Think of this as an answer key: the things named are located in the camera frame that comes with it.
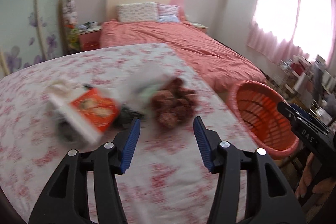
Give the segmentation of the red white noodle cup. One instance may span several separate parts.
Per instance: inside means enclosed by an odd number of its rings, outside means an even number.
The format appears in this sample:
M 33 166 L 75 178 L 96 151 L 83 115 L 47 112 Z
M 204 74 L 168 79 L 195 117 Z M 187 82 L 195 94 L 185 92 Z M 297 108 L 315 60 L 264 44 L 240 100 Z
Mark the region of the red white noodle cup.
M 63 96 L 47 94 L 56 113 L 64 116 L 89 145 L 98 143 L 120 114 L 121 105 L 108 89 L 80 87 Z

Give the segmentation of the brown fuzzy scrunchie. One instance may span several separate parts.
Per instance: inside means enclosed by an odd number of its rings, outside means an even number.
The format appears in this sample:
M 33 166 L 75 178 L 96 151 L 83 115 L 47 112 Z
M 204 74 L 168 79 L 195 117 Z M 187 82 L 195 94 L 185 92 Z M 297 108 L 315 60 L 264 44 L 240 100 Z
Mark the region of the brown fuzzy scrunchie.
M 184 86 L 183 79 L 175 77 L 155 92 L 150 100 L 156 122 L 166 130 L 186 123 L 198 107 L 198 95 Z

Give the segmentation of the clear plastic packaging tray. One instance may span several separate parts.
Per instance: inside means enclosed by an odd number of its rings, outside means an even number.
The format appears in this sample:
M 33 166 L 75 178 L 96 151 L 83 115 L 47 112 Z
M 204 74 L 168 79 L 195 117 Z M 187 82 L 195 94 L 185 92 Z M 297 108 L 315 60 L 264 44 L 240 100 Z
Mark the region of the clear plastic packaging tray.
M 141 108 L 147 104 L 139 102 L 138 92 L 151 84 L 159 84 L 162 88 L 169 79 L 171 79 L 171 74 L 167 70 L 153 62 L 148 62 L 137 68 L 123 81 L 120 92 L 125 102 Z

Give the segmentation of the white tissue paper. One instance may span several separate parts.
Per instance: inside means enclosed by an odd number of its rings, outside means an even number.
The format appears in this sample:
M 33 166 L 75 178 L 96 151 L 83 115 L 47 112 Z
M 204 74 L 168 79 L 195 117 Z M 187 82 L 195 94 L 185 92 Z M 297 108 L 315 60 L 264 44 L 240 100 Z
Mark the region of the white tissue paper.
M 57 80 L 50 82 L 47 85 L 46 92 L 63 96 L 79 87 L 81 87 L 81 85 L 79 83 L 73 82 L 72 80 L 57 79 Z

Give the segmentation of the green white cloth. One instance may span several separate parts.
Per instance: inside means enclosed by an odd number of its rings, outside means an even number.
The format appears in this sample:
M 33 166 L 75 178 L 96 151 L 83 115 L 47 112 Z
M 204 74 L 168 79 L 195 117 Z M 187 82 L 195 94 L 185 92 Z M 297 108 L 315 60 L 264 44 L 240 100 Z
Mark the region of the green white cloth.
M 147 85 L 146 87 L 142 88 L 138 92 L 138 100 L 141 104 L 148 104 L 149 101 L 152 99 L 154 94 L 159 90 L 159 84 L 151 84 Z

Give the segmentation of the cluttered desk with items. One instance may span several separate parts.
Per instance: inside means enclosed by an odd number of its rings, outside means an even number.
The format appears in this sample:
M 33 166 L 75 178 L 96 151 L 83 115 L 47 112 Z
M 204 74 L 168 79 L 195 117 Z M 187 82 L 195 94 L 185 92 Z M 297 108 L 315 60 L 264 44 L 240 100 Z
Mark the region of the cluttered desk with items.
M 285 87 L 293 102 L 335 131 L 335 77 L 327 71 L 325 60 L 318 55 L 308 61 L 298 55 L 283 61 L 280 68 L 287 74 Z

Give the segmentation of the red plastic laundry basket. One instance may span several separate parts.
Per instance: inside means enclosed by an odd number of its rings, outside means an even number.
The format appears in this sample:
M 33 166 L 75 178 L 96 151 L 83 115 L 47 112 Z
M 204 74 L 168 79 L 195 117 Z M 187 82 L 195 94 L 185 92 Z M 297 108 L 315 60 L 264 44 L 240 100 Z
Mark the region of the red plastic laundry basket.
M 299 139 L 290 123 L 277 110 L 284 98 L 257 81 L 240 81 L 230 88 L 227 106 L 251 138 L 274 160 L 285 159 L 297 151 Z

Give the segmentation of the floral pink white tablecloth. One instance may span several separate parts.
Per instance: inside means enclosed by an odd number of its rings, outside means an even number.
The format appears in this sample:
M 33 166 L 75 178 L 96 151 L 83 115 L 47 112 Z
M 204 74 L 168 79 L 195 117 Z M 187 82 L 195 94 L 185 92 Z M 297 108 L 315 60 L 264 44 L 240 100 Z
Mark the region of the floral pink white tablecloth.
M 27 221 L 68 151 L 111 142 L 134 117 L 141 133 L 117 176 L 129 223 L 206 223 L 217 176 L 193 133 L 208 129 L 238 149 L 256 144 L 224 102 L 169 46 L 120 46 L 45 61 L 1 79 L 1 189 Z

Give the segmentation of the salmon pink bed duvet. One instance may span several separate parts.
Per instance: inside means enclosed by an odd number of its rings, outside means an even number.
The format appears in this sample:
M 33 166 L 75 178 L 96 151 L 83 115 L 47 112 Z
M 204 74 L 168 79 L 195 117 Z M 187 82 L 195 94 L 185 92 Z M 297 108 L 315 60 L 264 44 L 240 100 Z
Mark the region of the salmon pink bed duvet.
M 251 61 L 183 20 L 181 23 L 110 20 L 102 25 L 102 48 L 132 44 L 165 43 L 217 93 L 239 81 L 266 82 Z

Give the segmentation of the right bedside nightstand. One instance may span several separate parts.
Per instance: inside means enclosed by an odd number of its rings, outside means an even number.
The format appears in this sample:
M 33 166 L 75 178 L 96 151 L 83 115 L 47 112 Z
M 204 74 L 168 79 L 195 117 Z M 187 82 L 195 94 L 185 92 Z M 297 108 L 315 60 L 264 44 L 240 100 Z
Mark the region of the right bedside nightstand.
M 195 22 L 190 22 L 190 24 L 191 24 L 193 27 L 195 27 L 195 28 L 197 28 L 198 30 L 200 30 L 201 32 L 207 34 L 207 32 L 208 32 L 208 27 L 207 27 L 207 26 L 204 26 L 204 25 L 202 25 L 202 24 L 200 24 L 200 23 L 195 23 Z

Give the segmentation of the pink left nightstand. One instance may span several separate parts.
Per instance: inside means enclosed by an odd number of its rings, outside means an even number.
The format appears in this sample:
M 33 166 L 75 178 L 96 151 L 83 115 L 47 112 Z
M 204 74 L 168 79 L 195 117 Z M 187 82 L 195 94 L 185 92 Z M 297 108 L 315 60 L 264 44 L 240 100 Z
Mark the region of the pink left nightstand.
M 100 48 L 100 36 L 102 26 L 88 28 L 79 34 L 79 45 L 81 51 L 91 51 Z

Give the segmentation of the plush toy display tube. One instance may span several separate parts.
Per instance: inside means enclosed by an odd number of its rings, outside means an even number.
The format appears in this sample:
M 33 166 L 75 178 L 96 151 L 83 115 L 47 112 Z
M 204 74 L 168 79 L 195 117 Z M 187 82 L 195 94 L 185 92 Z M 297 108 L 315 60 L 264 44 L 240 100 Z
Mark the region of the plush toy display tube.
M 63 0 L 62 12 L 68 51 L 79 52 L 79 24 L 75 0 Z

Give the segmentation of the pink striped pillow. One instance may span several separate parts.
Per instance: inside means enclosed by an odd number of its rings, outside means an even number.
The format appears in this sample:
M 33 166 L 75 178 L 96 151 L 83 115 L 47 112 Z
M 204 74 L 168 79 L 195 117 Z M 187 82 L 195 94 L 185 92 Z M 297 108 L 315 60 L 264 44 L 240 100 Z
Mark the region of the pink striped pillow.
M 161 23 L 180 23 L 179 6 L 158 4 L 158 21 Z

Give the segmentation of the floral white pillow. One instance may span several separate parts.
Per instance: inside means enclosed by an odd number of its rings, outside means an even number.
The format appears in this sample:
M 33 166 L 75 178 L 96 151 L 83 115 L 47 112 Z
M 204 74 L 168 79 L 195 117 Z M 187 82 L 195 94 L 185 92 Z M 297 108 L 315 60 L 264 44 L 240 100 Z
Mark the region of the floral white pillow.
M 117 5 L 117 19 L 120 23 L 157 22 L 158 4 L 140 2 Z

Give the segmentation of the beige pink headboard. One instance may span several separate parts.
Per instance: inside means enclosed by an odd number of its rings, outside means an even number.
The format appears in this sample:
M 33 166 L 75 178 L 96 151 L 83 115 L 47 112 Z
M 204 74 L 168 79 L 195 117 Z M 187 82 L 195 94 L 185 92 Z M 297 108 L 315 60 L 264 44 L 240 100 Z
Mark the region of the beige pink headboard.
M 105 0 L 106 21 L 117 19 L 117 5 L 139 2 L 156 2 L 163 5 L 179 6 L 180 16 L 185 15 L 185 0 Z

